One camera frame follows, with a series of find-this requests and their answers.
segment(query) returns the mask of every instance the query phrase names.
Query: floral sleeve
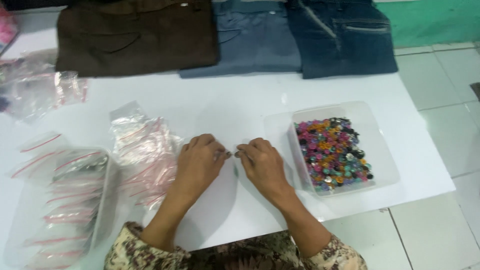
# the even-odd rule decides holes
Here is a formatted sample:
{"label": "floral sleeve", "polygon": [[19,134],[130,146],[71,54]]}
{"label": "floral sleeve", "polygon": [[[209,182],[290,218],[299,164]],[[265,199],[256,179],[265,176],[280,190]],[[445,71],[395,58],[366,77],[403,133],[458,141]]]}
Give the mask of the floral sleeve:
{"label": "floral sleeve", "polygon": [[367,270],[362,256],[335,235],[317,255],[302,262],[307,270]]}
{"label": "floral sleeve", "polygon": [[105,258],[104,270],[186,270],[190,254],[180,247],[174,252],[154,248],[140,240],[143,228],[127,222]]}

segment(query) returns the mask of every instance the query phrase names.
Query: green wall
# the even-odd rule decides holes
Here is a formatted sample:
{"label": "green wall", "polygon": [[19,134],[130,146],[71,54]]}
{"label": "green wall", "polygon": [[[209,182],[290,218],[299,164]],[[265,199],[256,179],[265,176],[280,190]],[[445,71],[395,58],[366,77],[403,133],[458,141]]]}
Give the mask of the green wall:
{"label": "green wall", "polygon": [[377,3],[392,23],[394,46],[480,41],[480,0]]}

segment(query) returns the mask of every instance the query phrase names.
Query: person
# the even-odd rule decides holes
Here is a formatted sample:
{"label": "person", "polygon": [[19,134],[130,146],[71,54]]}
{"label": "person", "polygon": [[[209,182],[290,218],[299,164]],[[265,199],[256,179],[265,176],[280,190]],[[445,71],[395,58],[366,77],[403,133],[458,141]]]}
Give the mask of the person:
{"label": "person", "polygon": [[235,155],[247,177],[280,210],[287,231],[192,252],[174,246],[183,216],[231,156],[212,135],[204,134],[181,149],[177,177],[152,221],[144,229],[134,222],[125,223],[106,256],[104,270],[367,269],[360,254],[332,235],[302,205],[285,178],[281,156],[270,142],[257,138],[238,145],[238,150]]}

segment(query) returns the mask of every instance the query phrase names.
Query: plastic container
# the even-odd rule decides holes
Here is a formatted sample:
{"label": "plastic container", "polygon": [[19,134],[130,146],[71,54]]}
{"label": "plastic container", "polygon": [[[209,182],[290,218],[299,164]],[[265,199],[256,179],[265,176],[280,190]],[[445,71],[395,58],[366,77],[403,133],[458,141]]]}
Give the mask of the plastic container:
{"label": "plastic container", "polygon": [[[360,134],[358,147],[365,151],[365,159],[372,165],[374,178],[367,182],[336,187],[333,191],[316,192],[301,153],[294,123],[332,117],[346,117],[352,121],[352,128]],[[400,174],[382,131],[378,127],[370,107],[363,101],[344,102],[295,111],[288,129],[288,142],[299,174],[301,189],[316,194],[320,198],[380,188],[400,181]]]}
{"label": "plastic container", "polygon": [[[81,150],[99,150],[108,155],[107,170],[101,194],[98,214],[94,224],[94,230],[90,247],[85,253],[90,252],[101,243],[112,230],[117,204],[117,187],[119,184],[119,167],[111,156],[110,151],[100,147],[76,147]],[[45,184],[25,181],[20,200],[13,219],[5,251],[4,261],[11,267],[19,269],[31,263],[31,259],[42,250],[41,246],[25,247],[25,240],[35,234],[45,224],[44,216],[52,211],[46,206],[51,198],[50,188]]]}

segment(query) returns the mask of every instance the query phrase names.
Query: person's left hand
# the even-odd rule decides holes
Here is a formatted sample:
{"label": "person's left hand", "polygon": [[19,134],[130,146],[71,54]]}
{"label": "person's left hand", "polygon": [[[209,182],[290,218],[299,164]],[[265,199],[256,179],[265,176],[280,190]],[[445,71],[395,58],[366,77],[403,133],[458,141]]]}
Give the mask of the person's left hand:
{"label": "person's left hand", "polygon": [[178,159],[177,177],[168,189],[168,195],[181,196],[190,204],[200,197],[220,173],[231,156],[211,134],[202,134],[185,144]]}

